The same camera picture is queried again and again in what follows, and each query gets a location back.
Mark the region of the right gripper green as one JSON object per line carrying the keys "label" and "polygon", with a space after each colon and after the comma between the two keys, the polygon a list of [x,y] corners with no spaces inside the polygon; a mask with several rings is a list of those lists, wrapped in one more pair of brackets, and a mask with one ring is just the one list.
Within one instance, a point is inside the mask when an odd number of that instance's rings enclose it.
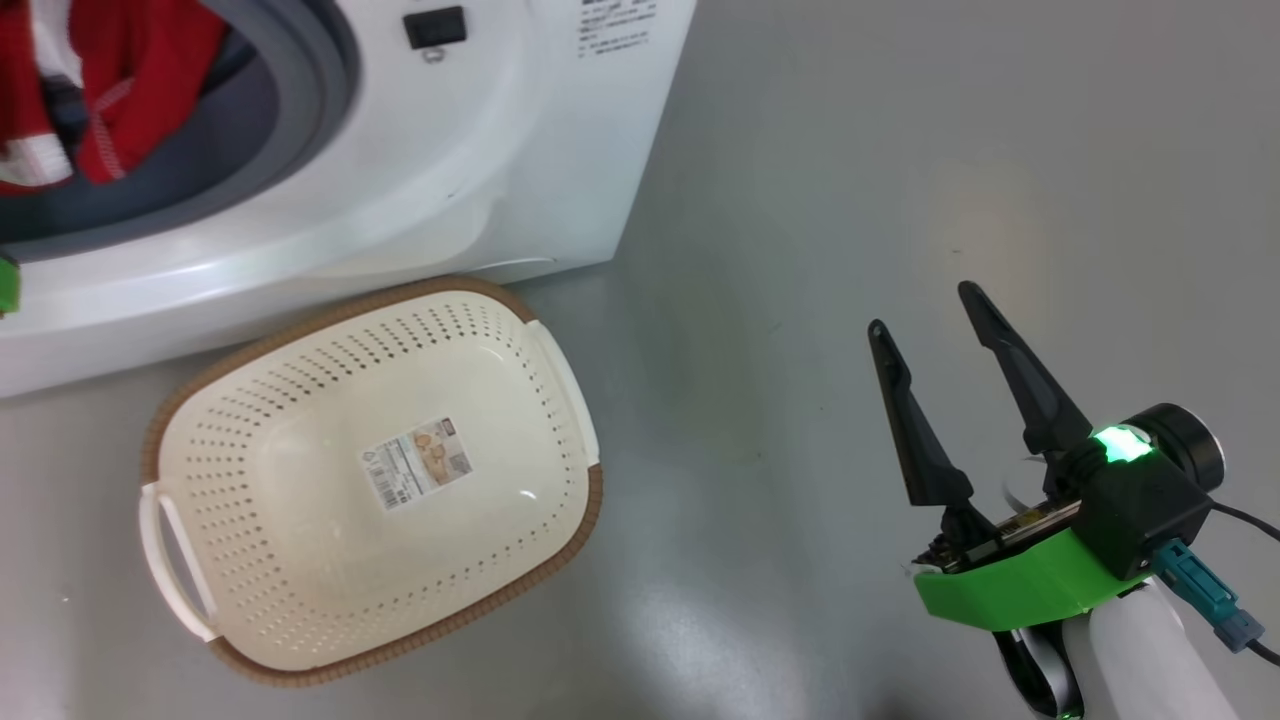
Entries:
{"label": "right gripper green", "polygon": [[[997,359],[1024,420],[1027,450],[1046,464],[1042,489],[1062,495],[1062,459],[1089,439],[1093,425],[1052,373],[973,282],[957,293],[980,342]],[[968,475],[954,466],[913,393],[913,375],[888,327],[868,325],[868,341],[909,503],[943,509],[947,546],[970,551],[996,539],[996,525],[972,503]],[[913,564],[913,584],[927,612],[983,632],[1010,632],[1089,612],[1133,591],[1142,573],[1119,580],[1071,529],[1078,502],[1039,503],[1000,524],[1011,555],[980,568],[934,561]]]}

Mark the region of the red and white garment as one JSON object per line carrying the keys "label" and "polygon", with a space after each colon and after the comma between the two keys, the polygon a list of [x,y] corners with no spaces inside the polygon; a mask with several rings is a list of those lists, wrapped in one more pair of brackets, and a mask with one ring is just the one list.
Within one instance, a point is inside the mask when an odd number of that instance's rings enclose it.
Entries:
{"label": "red and white garment", "polygon": [[[193,113],[228,27],[201,0],[0,0],[0,195],[128,177]],[[79,146],[45,86],[79,91]]]}

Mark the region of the grey rubber door gasket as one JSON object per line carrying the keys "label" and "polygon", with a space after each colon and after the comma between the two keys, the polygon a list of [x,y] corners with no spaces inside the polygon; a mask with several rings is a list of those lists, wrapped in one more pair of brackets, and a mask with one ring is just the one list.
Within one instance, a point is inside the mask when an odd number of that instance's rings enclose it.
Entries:
{"label": "grey rubber door gasket", "polygon": [[68,258],[198,224],[285,181],[335,136],[358,85],[337,0],[200,3],[228,31],[183,127],[124,179],[76,174],[0,196],[0,258]]}

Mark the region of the white washing machine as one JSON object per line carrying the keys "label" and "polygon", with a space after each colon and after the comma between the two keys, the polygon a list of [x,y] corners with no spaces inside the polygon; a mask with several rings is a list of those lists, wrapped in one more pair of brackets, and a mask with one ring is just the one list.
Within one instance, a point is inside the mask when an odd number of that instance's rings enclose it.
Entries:
{"label": "white washing machine", "polygon": [[[392,284],[614,255],[698,0],[337,1],[358,85],[325,149],[198,224],[17,263],[0,398],[239,343]],[[468,38],[412,50],[402,17],[454,5]],[[45,94],[77,149],[79,91]]]}

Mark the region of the paper label in basket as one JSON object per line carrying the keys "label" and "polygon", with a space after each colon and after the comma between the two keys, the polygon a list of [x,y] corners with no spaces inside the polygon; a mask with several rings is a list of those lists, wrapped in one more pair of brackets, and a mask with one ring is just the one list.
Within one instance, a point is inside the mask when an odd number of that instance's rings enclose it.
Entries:
{"label": "paper label in basket", "polygon": [[474,473],[457,425],[448,416],[421,423],[367,447],[360,466],[381,509],[396,511]]}

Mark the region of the cream perforated laundry basket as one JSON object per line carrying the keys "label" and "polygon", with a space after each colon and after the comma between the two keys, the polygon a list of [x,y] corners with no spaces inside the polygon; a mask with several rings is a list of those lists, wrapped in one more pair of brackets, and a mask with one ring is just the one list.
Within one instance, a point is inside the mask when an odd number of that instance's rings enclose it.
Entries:
{"label": "cream perforated laundry basket", "polygon": [[[474,473],[385,511],[361,451],[442,416]],[[156,413],[140,538],[227,666],[306,687],[383,664],[566,566],[602,510],[588,405],[515,293],[444,277],[347,302],[223,359]]]}

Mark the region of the black door latch socket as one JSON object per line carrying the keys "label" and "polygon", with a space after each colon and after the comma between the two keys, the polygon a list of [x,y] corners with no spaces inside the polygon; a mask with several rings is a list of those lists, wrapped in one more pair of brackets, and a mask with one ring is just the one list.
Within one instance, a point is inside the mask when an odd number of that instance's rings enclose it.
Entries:
{"label": "black door latch socket", "polygon": [[412,50],[439,49],[468,38],[466,12],[458,5],[406,14],[402,26]]}

